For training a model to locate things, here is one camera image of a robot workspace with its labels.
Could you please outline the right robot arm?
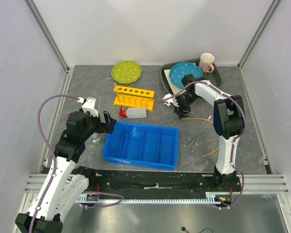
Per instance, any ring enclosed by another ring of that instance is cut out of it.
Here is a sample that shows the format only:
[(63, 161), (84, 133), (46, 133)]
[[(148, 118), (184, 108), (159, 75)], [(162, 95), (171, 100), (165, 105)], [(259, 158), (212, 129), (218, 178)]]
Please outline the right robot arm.
[(230, 185), (227, 175), (236, 171), (236, 150), (240, 137), (247, 129), (243, 99), (230, 95), (214, 86), (209, 80), (194, 78), (192, 74), (182, 78), (184, 88), (175, 94), (175, 113), (180, 119), (190, 115), (191, 104), (198, 98), (204, 99), (213, 107), (213, 126), (219, 135), (219, 154), (212, 179), (213, 187), (224, 191)]

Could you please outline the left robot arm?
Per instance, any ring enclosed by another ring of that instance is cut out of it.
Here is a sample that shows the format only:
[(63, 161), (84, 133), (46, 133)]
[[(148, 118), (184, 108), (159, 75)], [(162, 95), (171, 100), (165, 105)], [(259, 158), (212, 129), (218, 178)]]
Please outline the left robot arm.
[(97, 180), (89, 174), (72, 175), (95, 133), (112, 133), (117, 121), (110, 114), (99, 116), (76, 111), (69, 114), (66, 129), (55, 146), (54, 158), (40, 192), (27, 213), (19, 213), (15, 224), (22, 233), (60, 233), (66, 215), (83, 191), (95, 189)]

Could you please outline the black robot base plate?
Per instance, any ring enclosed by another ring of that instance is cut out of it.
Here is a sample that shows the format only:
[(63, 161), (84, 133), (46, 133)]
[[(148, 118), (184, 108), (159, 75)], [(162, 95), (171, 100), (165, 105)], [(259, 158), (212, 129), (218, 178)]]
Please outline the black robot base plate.
[(165, 171), (95, 170), (80, 166), (73, 175), (89, 179), (88, 191), (118, 194), (125, 198), (204, 198), (207, 192), (233, 193), (242, 189), (236, 173), (217, 174)]

